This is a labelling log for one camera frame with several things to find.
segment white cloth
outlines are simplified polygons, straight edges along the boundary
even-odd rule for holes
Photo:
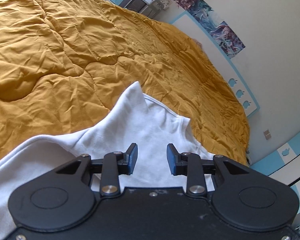
[[[186,176],[173,176],[166,157],[168,143],[178,152],[193,152],[212,159],[191,134],[190,119],[177,115],[156,99],[143,94],[138,82],[128,87],[113,110],[94,127],[76,133],[39,135],[26,140],[0,160],[0,239],[15,229],[7,202],[20,185],[83,153],[100,159],[113,151],[126,151],[138,144],[138,159],[132,175],[120,175],[121,190],[132,187],[186,186]],[[208,191],[214,190],[206,175]],[[99,190],[99,179],[91,187]]]

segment yellow comforter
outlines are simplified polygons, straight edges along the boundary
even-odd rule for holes
[[[0,0],[0,159],[34,135],[95,125],[134,81],[190,117],[208,151],[245,163],[242,106],[175,27],[103,0]]]

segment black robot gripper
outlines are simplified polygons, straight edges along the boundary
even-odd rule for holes
[[[26,240],[300,240],[291,228],[299,199],[288,186],[225,156],[201,160],[167,146],[171,174],[187,176],[182,187],[125,188],[138,147],[89,155],[59,166],[17,188],[8,208],[17,226],[6,239]],[[90,189],[101,173],[100,191]],[[215,191],[208,192],[205,174]]]

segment quilted bedding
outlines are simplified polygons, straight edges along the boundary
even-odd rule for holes
[[[104,0],[0,0],[0,159],[32,136],[95,125],[134,81],[190,117],[208,151],[246,162],[242,106],[175,27]]]

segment apple logo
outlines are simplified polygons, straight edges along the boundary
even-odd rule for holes
[[[282,152],[282,156],[287,156],[289,154],[289,151],[290,151],[290,148],[289,149],[285,149],[283,152]]]
[[[239,89],[237,92],[236,92],[236,96],[237,96],[237,98],[241,98],[242,96],[243,96],[243,93],[244,93],[244,91],[242,91],[241,89]]]
[[[250,104],[251,104],[251,102],[244,101],[242,105],[243,105],[244,109],[248,109],[248,107],[250,106]]]
[[[237,80],[234,80],[233,78],[230,78],[228,81],[228,84],[230,87],[234,87],[234,85],[237,83]]]

